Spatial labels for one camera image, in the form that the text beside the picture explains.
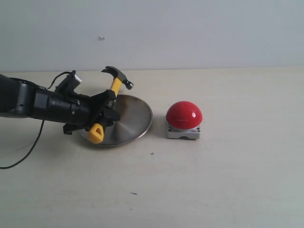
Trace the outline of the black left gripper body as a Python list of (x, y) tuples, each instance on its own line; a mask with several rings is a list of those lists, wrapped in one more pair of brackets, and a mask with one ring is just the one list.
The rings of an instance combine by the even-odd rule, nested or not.
[(98, 95), (77, 94), (75, 99), (77, 103), (72, 103), (66, 124), (63, 126), (63, 133), (66, 135), (72, 135), (73, 132), (83, 129), (88, 131), (93, 125), (98, 110)]

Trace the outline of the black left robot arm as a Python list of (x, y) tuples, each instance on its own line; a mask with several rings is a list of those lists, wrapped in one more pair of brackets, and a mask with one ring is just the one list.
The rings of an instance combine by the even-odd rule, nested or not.
[(0, 115), (8, 118), (32, 118), (63, 123), (64, 134), (88, 131), (94, 124), (109, 127), (120, 120), (113, 109), (116, 95), (105, 90), (94, 96), (77, 94), (81, 80), (76, 72), (65, 72), (66, 78), (55, 91), (25, 79), (0, 76)]

